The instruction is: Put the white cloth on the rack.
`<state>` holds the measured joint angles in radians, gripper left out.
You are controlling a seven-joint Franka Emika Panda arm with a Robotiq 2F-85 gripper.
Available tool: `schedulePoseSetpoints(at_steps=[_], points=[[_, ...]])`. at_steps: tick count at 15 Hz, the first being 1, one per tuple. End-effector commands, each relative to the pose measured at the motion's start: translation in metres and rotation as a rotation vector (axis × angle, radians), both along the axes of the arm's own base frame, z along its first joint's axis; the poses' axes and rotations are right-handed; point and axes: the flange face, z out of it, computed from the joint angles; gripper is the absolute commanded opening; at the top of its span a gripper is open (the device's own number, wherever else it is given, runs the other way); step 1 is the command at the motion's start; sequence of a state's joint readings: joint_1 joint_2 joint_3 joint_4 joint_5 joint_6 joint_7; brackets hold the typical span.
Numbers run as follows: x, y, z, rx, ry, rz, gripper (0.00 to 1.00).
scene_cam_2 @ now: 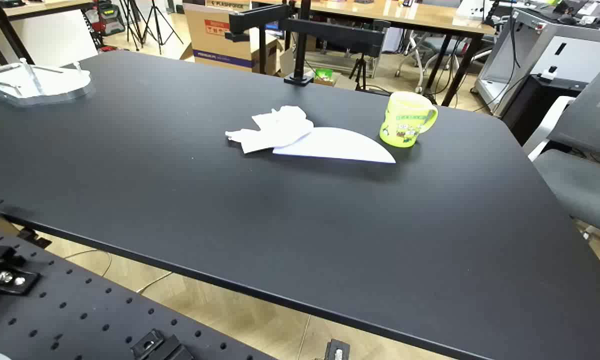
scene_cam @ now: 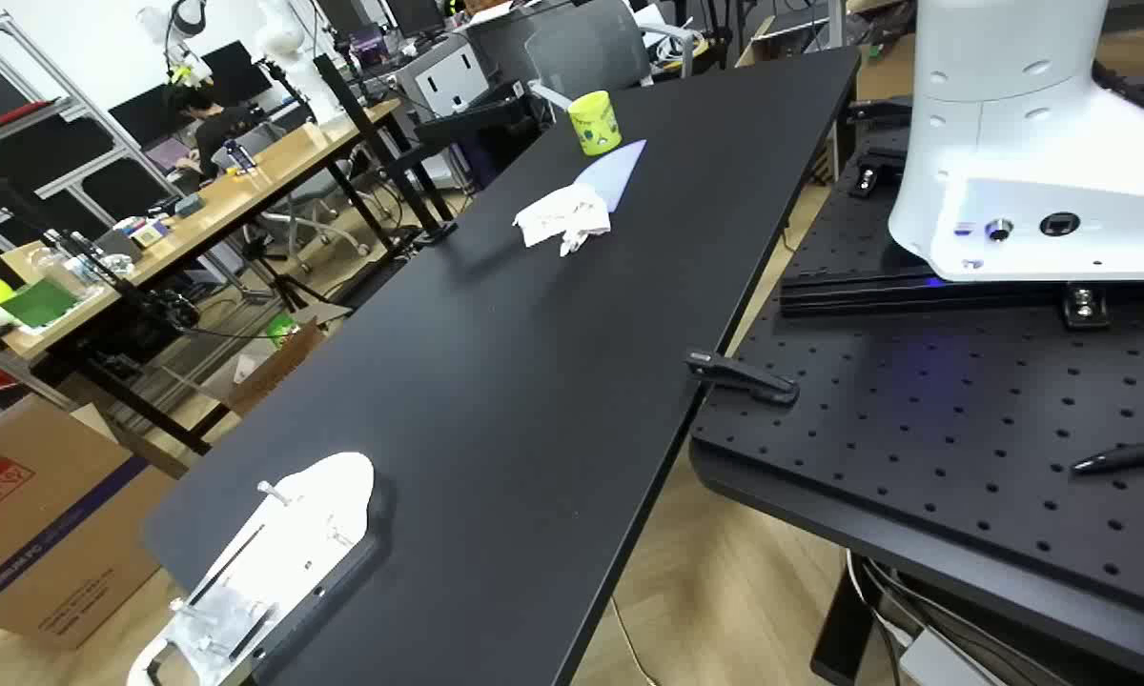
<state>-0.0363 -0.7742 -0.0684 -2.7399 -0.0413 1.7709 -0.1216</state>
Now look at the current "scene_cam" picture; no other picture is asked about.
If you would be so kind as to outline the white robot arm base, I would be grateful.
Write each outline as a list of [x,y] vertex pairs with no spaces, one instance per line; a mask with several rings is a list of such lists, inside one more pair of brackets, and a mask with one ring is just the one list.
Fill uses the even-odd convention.
[[1144,105],[1093,80],[1111,0],[920,0],[889,235],[947,282],[1144,282]]

